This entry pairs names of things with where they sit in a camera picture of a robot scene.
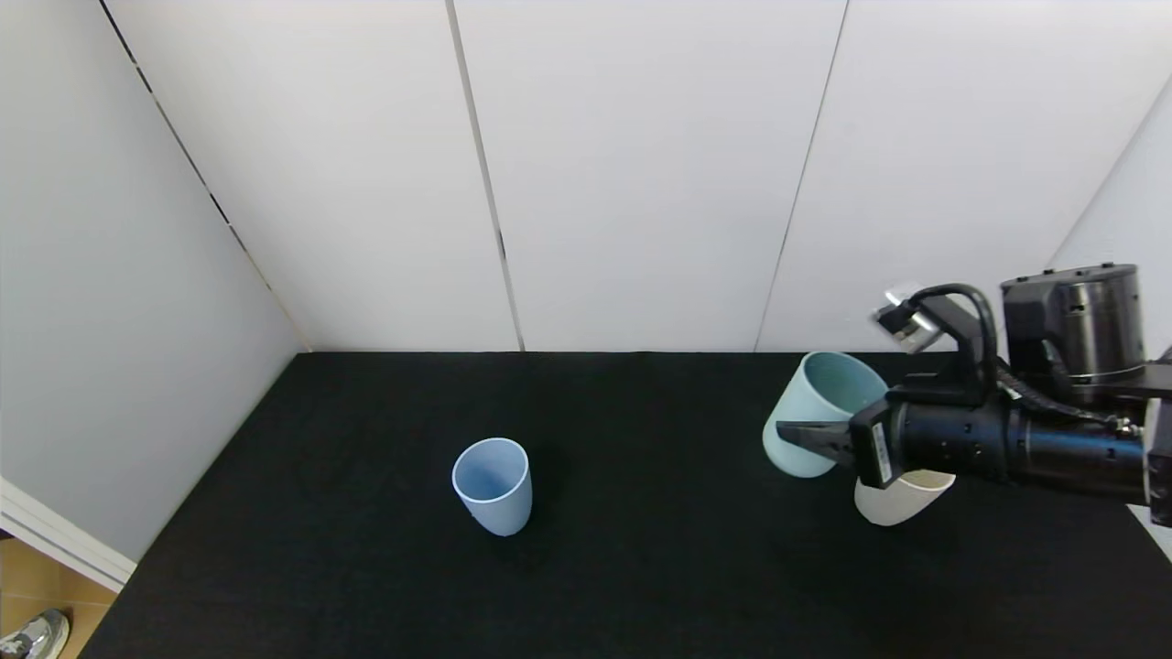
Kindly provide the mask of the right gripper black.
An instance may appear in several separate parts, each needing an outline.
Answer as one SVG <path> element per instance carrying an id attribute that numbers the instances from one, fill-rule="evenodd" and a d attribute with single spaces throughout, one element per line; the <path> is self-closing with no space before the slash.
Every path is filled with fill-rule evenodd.
<path id="1" fill-rule="evenodd" d="M 880 489 L 920 470 L 1007 482 L 1013 417 L 1002 399 L 979 407 L 883 399 L 850 423 L 777 421 L 776 432 L 788 444 L 854 467 L 863 484 Z"/>

